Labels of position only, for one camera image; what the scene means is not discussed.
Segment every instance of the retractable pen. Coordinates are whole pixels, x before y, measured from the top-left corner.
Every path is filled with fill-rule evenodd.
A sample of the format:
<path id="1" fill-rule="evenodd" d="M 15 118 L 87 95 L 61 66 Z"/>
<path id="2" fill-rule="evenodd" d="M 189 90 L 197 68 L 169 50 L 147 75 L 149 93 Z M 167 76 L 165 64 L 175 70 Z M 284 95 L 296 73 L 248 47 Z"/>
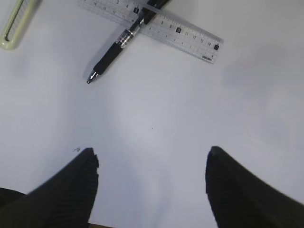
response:
<path id="1" fill-rule="evenodd" d="M 148 5 L 151 5 L 157 9 L 161 9 L 169 0 L 149 0 Z M 87 83 L 90 84 L 92 81 L 102 75 L 115 58 L 121 53 L 121 51 L 128 45 L 131 39 L 138 33 L 143 25 L 148 24 L 153 17 L 156 15 L 155 12 L 143 8 L 139 14 L 138 19 L 133 25 L 126 29 L 120 37 L 113 43 L 107 53 L 102 59 L 95 65 L 91 75 L 87 79 Z"/>

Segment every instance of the clear plastic ruler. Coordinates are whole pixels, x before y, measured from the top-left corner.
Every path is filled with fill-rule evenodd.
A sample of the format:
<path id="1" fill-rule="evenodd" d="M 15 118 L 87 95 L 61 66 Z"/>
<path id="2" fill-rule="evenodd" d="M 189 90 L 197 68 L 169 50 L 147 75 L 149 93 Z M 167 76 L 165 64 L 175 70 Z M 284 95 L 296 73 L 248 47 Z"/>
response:
<path id="1" fill-rule="evenodd" d="M 78 5 L 126 27 L 133 24 L 142 7 L 148 8 L 157 15 L 141 33 L 212 64 L 224 43 L 221 38 L 142 0 L 78 0 Z"/>

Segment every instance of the white surface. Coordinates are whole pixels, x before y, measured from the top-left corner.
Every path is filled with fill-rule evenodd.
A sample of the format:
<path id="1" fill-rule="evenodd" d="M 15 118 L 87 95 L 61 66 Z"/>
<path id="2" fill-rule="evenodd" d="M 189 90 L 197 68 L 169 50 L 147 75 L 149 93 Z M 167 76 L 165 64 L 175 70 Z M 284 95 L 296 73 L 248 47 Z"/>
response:
<path id="1" fill-rule="evenodd" d="M 10 0 L 1 3 L 4 25 Z M 123 28 L 73 0 L 42 1 L 19 48 L 0 50 L 1 187 L 29 192 L 75 148 L 93 147 L 91 222 L 215 228 L 204 171 L 219 145 L 304 202 L 303 1 L 173 0 L 167 9 L 225 39 L 216 65 L 139 36 L 87 85 Z"/>

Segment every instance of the green object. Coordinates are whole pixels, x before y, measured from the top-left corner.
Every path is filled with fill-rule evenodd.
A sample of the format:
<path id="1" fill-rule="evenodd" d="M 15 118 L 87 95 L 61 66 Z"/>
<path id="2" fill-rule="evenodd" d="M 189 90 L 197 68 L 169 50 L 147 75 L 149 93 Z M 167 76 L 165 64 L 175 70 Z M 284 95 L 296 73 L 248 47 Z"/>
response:
<path id="1" fill-rule="evenodd" d="M 19 43 L 39 0 L 18 0 L 0 37 L 0 48 L 12 50 Z"/>

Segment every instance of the pen tip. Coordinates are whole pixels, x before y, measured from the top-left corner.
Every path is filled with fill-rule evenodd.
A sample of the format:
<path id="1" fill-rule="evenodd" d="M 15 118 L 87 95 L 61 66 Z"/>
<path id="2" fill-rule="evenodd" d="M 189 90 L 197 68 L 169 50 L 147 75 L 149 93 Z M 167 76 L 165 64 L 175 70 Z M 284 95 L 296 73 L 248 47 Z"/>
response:
<path id="1" fill-rule="evenodd" d="M 99 74 L 97 74 L 95 71 L 92 71 L 92 73 L 90 74 L 90 77 L 87 79 L 87 83 L 90 84 L 91 82 L 93 82 L 97 77 L 99 76 Z"/>

